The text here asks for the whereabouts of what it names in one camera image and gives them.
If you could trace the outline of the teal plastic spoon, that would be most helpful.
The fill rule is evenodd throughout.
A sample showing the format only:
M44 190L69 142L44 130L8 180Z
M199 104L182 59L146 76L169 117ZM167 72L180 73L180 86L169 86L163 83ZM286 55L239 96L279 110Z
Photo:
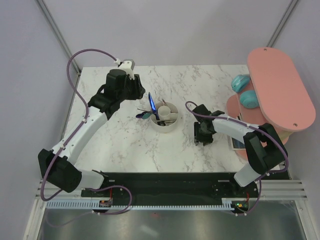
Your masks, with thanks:
M143 119L143 120L146 120L146 119L148 119L149 117L151 117L152 115L154 115L154 113L153 113L152 111L147 111L147 112L145 112L145 113L143 114L142 119Z

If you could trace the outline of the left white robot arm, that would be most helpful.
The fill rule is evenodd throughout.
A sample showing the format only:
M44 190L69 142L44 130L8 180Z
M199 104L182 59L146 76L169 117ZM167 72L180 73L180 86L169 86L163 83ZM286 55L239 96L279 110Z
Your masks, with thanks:
M118 67L109 71L106 82L86 103L84 117L52 149L42 149L38 162L44 183L51 183L67 193L77 188L92 189L99 197L106 196L110 185L97 171L77 169L75 164L93 135L119 110L125 100L140 100L146 92L132 59L117 61Z

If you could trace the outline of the black small spoon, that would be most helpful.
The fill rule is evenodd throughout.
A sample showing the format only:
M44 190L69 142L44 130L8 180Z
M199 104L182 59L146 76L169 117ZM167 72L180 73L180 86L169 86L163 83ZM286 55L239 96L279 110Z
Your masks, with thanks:
M165 126L170 126L172 124L174 124L177 120L157 120L156 123L161 126L161 127L165 127Z

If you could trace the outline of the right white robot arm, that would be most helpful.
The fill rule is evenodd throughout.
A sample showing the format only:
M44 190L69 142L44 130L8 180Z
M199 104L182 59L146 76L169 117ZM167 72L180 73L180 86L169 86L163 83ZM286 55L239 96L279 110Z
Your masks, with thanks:
M199 120L209 122L214 132L228 135L244 144L248 163L235 173L235 181L229 184L233 196L242 196L251 182L261 180L280 163L288 163L287 150L271 124L250 124L222 111L214 114L203 104L190 112Z

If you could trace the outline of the white round divided container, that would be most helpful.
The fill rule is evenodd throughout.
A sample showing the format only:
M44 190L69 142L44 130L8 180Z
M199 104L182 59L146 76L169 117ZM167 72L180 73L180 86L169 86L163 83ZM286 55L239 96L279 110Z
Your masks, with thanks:
M149 124L153 130L155 130L158 133L167 134L175 130L178 126L178 122L180 119L180 113L178 108L171 102L166 101L164 102L158 102L155 104L158 116L161 121L169 121L169 120L177 120L174 124L169 126L159 126L156 123L156 117L155 115L152 115L149 117Z

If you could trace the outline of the purple long-handled spoon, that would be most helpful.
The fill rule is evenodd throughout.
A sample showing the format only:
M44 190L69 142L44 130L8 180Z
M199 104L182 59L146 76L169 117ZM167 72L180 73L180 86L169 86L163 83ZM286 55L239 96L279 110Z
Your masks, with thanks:
M137 114L135 117L137 118L137 119L142 119L142 116L144 115L144 113L139 113L139 114Z

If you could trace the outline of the blue plastic knife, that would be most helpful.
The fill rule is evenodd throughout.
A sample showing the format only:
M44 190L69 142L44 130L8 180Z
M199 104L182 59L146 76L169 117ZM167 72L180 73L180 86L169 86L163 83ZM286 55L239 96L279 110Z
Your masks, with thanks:
M157 108L150 92L148 93L148 100L149 100L152 113L155 115L156 120L159 121L160 118L157 112Z

